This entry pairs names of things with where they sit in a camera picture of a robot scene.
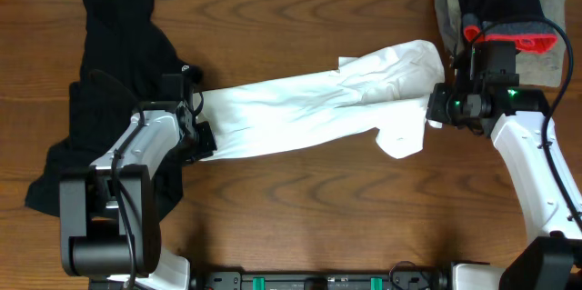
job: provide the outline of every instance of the green indicator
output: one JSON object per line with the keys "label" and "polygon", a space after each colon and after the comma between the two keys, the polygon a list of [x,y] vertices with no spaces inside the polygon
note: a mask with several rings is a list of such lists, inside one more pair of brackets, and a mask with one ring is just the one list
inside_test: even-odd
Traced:
{"label": "green indicator", "polygon": [[370,290],[382,290],[382,279],[381,278],[379,278],[379,277],[372,277],[370,279],[370,282],[372,284]]}
{"label": "green indicator", "polygon": [[253,290],[265,290],[265,278],[264,277],[254,277],[253,278]]}

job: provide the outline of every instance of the red fabric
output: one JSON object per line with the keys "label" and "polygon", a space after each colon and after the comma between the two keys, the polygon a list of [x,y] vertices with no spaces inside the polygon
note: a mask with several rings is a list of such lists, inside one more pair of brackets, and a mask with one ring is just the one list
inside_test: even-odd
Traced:
{"label": "red fabric", "polygon": [[[481,30],[475,25],[469,25],[465,27],[463,33],[468,41],[473,40]],[[532,54],[545,54],[550,51],[554,45],[557,43],[557,35],[485,35],[485,38],[481,35],[477,42],[482,41],[514,41],[516,43],[516,49],[521,50],[526,53]]]}

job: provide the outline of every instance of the black cloth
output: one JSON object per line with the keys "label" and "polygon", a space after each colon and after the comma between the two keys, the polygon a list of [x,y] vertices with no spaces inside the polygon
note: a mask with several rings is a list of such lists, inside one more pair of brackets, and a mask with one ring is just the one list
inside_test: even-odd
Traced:
{"label": "black cloth", "polygon": [[[43,175],[28,188],[25,205],[59,216],[58,182],[69,167],[89,166],[129,126],[133,107],[94,85],[94,69],[118,79],[140,101],[156,100],[162,74],[181,73],[164,33],[150,21],[154,0],[83,0],[87,11],[80,81],[69,86],[69,136],[48,150]],[[182,198],[181,164],[166,158],[153,177],[158,216]]]}
{"label": "black cloth", "polygon": [[[505,17],[535,15],[544,17],[539,0],[458,0],[463,34],[467,41],[488,25]],[[485,40],[515,41],[517,49],[543,54],[557,42],[554,29],[540,22],[515,22],[494,26]]]}

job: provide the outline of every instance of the folded white fabric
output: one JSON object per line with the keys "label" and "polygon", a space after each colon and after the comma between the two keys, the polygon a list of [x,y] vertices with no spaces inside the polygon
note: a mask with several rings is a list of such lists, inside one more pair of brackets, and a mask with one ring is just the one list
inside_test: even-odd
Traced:
{"label": "folded white fabric", "polygon": [[218,147],[205,160],[285,152],[372,128],[394,158],[422,150],[428,95],[445,79],[435,46],[416,40],[343,63],[204,92],[199,120],[210,123]]}

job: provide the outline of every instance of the wooden surface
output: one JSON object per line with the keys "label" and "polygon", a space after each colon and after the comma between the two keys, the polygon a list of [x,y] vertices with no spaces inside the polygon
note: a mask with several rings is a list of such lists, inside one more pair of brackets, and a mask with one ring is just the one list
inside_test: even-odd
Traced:
{"label": "wooden surface", "polygon": [[[581,7],[567,0],[578,59]],[[414,39],[442,50],[432,0],[156,0],[155,23],[206,70],[207,89],[329,70],[341,55]],[[60,266],[58,220],[23,205],[47,148],[67,135],[67,87],[84,40],[81,0],[0,0],[0,288],[86,287]],[[578,182],[580,72],[555,117]],[[375,136],[187,167],[185,198],[162,222],[164,245],[197,265],[249,271],[453,258],[506,266],[524,249],[517,197],[490,141],[429,128],[422,152],[395,160]]]}

